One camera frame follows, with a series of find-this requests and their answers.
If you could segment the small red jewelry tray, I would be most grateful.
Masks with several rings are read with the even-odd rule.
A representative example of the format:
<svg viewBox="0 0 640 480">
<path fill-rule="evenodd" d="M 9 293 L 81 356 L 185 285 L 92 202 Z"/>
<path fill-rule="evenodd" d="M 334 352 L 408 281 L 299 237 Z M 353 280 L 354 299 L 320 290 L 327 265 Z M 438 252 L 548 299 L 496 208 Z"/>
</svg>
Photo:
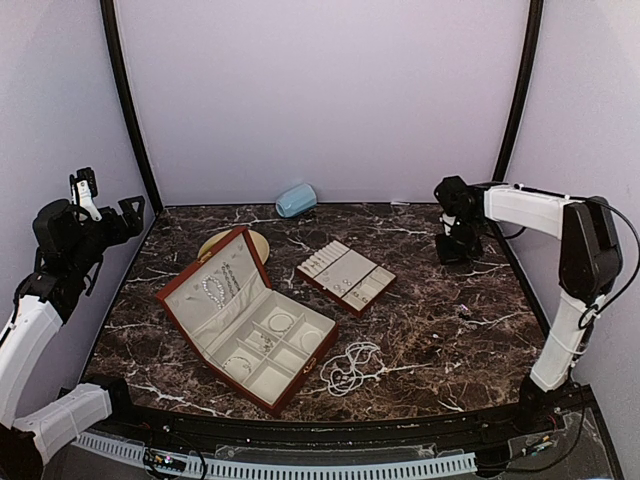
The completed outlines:
<svg viewBox="0 0 640 480">
<path fill-rule="evenodd" d="M 296 273 L 360 318 L 396 281 L 396 275 L 334 240 L 296 266 Z"/>
</svg>

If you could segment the white bangle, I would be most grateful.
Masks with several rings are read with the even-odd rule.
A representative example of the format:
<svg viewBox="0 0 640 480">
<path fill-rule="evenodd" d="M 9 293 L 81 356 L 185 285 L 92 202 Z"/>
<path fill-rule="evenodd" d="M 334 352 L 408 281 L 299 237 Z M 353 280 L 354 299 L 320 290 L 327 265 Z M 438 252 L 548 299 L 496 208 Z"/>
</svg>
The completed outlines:
<svg viewBox="0 0 640 480">
<path fill-rule="evenodd" d="M 307 331 L 300 337 L 301 348 L 308 353 L 313 352 L 321 343 L 323 336 L 317 331 Z"/>
</svg>

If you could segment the large red jewelry box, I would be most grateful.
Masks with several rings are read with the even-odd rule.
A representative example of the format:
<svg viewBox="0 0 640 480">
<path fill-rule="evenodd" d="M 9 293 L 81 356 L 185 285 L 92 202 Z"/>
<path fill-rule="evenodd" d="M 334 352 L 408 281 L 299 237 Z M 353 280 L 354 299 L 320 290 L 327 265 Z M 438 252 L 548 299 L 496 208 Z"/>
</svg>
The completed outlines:
<svg viewBox="0 0 640 480">
<path fill-rule="evenodd" d="M 245 227 L 233 229 L 156 298 L 196 356 L 272 416 L 338 337 L 334 320 L 273 290 Z M 307 331 L 323 336 L 311 353 L 300 346 Z"/>
</svg>

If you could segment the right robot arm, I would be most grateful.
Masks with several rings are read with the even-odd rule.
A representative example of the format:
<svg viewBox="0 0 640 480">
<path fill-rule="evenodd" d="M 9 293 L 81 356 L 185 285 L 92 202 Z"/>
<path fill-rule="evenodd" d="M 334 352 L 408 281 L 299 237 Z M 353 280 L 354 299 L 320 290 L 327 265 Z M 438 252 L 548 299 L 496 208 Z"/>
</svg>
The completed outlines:
<svg viewBox="0 0 640 480">
<path fill-rule="evenodd" d="M 560 297 L 541 354 L 523 379 L 510 424 L 534 432 L 549 416 L 547 396 L 564 385 L 584 337 L 621 273 L 617 231 L 602 197 L 575 197 L 506 183 L 467 184 L 444 178 L 434 195 L 443 209 L 436 237 L 441 264 L 460 264 L 483 253 L 480 240 L 489 222 L 507 222 L 550 235 L 560 242 Z"/>
</svg>

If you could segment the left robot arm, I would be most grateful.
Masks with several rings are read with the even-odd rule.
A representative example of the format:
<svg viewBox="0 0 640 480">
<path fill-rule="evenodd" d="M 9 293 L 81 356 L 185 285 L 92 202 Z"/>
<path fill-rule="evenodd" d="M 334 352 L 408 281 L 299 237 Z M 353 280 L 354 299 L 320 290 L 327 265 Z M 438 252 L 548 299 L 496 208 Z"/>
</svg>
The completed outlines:
<svg viewBox="0 0 640 480">
<path fill-rule="evenodd" d="M 66 199 L 43 207 L 33 222 L 35 267 L 17 287 L 1 332 L 1 476 L 38 479 L 64 446 L 104 421 L 120 436 L 141 427 L 122 378 L 95 375 L 47 406 L 17 415 L 22 392 L 44 350 L 70 319 L 81 295 L 92 292 L 105 251 L 138 236 L 145 200 L 91 210 Z"/>
</svg>

